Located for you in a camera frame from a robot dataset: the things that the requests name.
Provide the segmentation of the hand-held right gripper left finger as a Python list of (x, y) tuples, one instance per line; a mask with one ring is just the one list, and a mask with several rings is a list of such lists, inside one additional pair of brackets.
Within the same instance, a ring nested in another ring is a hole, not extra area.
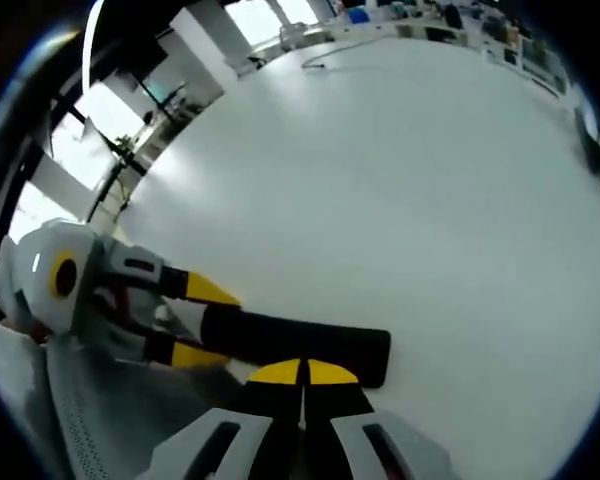
[(299, 359), (253, 373), (225, 408), (212, 408), (153, 451), (145, 479), (288, 479), (299, 443)]

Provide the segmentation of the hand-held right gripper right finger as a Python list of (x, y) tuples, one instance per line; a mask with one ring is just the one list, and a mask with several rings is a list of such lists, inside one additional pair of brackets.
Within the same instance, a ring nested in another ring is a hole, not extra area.
[(375, 409), (358, 378), (308, 361), (305, 454), (315, 479), (454, 479), (450, 455), (399, 415)]

